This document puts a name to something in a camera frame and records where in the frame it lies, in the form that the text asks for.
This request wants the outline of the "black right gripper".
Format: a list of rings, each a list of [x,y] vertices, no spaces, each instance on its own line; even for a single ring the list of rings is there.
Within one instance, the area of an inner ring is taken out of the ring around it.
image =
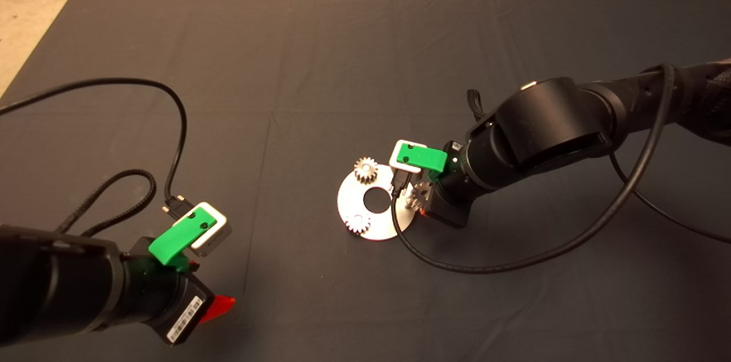
[[[457,141],[449,141],[444,146],[442,150],[447,154],[447,161],[441,173],[433,171],[429,174],[431,195],[427,208],[419,208],[420,216],[430,216],[457,229],[467,226],[476,199],[472,178],[462,164],[463,148]]]

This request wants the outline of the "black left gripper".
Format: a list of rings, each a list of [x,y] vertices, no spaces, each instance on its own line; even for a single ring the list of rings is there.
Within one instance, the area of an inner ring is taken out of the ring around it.
[[[168,346],[183,344],[196,326],[229,312],[236,299],[214,295],[195,276],[199,263],[188,259],[187,271],[164,266],[149,253],[151,237],[141,237],[123,260],[123,322],[151,328]]]

